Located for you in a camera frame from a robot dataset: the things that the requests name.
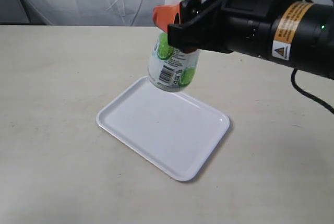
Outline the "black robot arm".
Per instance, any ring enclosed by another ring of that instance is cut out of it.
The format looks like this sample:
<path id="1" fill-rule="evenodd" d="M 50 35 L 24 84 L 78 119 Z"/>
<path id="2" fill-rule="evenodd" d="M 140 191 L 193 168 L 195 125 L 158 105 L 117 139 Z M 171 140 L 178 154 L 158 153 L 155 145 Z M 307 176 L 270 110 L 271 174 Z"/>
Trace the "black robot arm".
<path id="1" fill-rule="evenodd" d="M 310 0 L 184 0 L 154 24 L 180 50 L 238 52 L 333 79 L 333 6 Z"/>

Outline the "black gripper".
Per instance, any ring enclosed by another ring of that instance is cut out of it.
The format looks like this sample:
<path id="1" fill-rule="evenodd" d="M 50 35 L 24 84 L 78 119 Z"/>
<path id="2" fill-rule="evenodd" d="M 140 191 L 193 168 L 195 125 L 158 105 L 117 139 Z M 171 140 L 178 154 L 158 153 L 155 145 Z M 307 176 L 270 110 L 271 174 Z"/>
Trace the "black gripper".
<path id="1" fill-rule="evenodd" d="M 263 53 L 271 27 L 271 0 L 183 0 L 153 9 L 170 46 L 193 53 Z"/>

